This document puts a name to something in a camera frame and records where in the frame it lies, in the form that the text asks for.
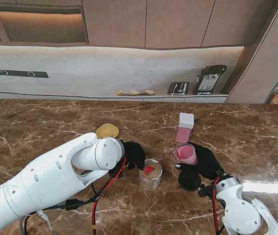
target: pink cup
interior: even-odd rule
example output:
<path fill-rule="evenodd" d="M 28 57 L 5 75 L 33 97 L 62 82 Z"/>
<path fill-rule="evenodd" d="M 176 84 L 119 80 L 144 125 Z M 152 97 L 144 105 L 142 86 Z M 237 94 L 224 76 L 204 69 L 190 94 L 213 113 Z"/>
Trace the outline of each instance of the pink cup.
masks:
<path fill-rule="evenodd" d="M 196 151 L 194 149 L 194 146 L 190 143 L 180 145 L 176 149 L 174 154 L 181 163 L 186 163 L 190 165 L 196 165 L 198 163 Z"/>

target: white box lid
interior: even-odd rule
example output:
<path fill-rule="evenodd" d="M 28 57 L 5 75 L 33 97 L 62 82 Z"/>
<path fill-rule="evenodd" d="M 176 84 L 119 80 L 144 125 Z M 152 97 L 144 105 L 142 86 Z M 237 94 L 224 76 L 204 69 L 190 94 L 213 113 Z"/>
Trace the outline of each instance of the white box lid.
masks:
<path fill-rule="evenodd" d="M 178 127 L 192 129 L 193 125 L 194 125 L 194 115 L 193 114 L 186 114 L 186 113 L 179 114 Z"/>

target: red cable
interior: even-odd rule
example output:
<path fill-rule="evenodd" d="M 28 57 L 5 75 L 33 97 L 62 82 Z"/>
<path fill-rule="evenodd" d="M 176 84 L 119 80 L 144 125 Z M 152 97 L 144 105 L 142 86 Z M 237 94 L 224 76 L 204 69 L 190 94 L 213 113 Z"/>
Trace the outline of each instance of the red cable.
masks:
<path fill-rule="evenodd" d="M 126 164 L 126 156 L 125 156 L 123 165 L 121 166 L 119 172 L 117 173 L 117 175 L 115 176 L 115 178 L 105 187 L 104 190 L 106 190 L 112 183 L 114 183 L 114 181 L 116 180 L 116 178 L 119 176 L 119 174 L 121 173 L 121 171 L 124 169 L 125 164 Z"/>
<path fill-rule="evenodd" d="M 121 173 L 121 171 L 124 169 L 124 166 L 126 164 L 126 156 L 124 158 L 124 162 L 123 165 L 121 166 L 120 170 L 118 171 L 117 175 L 114 177 L 114 179 L 104 188 L 104 190 L 106 190 L 112 183 L 114 183 L 114 181 L 116 180 L 116 178 L 119 176 L 119 174 Z M 95 208 L 96 208 L 96 204 L 97 202 L 95 201 L 93 203 L 93 209 L 92 209 L 92 215 L 91 215 L 91 224 L 94 225 L 94 228 L 92 229 L 93 231 L 93 235 L 95 235 Z"/>
<path fill-rule="evenodd" d="M 218 232 L 218 223 L 217 223 L 217 211 L 216 211 L 216 200 L 215 200 L 215 186 L 217 185 L 219 179 L 221 177 L 218 176 L 217 179 L 214 181 L 214 188 L 213 188 L 213 195 L 212 195 L 212 200 L 213 200 L 213 206 L 214 206 L 214 211 L 213 211 L 213 214 L 214 214 L 214 223 L 215 223 L 215 231 Z"/>

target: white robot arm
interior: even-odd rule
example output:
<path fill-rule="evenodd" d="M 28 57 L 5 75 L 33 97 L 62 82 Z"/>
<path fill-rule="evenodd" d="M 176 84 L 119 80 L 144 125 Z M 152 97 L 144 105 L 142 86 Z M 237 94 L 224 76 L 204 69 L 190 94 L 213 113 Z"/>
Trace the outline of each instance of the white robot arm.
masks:
<path fill-rule="evenodd" d="M 278 223 L 269 209 L 259 200 L 247 202 L 242 199 L 243 186 L 235 177 L 220 181 L 216 187 L 216 199 L 225 206 L 222 220 L 229 235 L 250 235 L 256 233 L 262 224 L 262 217 L 268 226 L 265 235 L 278 235 Z"/>
<path fill-rule="evenodd" d="M 0 230 L 85 189 L 113 169 L 123 155 L 124 147 L 118 140 L 87 133 L 37 157 L 0 185 Z M 79 175 L 72 165 L 90 172 Z"/>

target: marble countertop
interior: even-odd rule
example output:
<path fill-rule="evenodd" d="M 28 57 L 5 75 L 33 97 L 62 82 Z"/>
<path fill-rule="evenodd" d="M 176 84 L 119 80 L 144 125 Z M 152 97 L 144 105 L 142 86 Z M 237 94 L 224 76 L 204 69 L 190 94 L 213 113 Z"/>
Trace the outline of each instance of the marble countertop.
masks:
<path fill-rule="evenodd" d="M 156 190 L 144 191 L 138 170 L 125 170 L 99 200 L 97 234 L 212 235 L 211 201 L 178 185 L 180 172 L 172 152 L 178 146 L 180 112 L 195 115 L 191 140 L 211 149 L 224 170 L 244 182 L 244 198 L 260 199 L 278 221 L 278 106 L 274 105 L 0 100 L 0 184 L 41 154 L 112 123 L 120 130 L 118 138 L 140 143 L 148 158 L 160 161 L 163 176 Z M 107 179 L 102 177 L 95 186 Z M 76 197 L 92 195 L 86 188 Z M 89 204 L 73 211 L 48 211 L 53 232 L 34 215 L 28 234 L 90 235 L 91 210 Z M 219 220 L 222 214 L 219 206 Z M 16 234 L 18 221 L 0 232 Z"/>

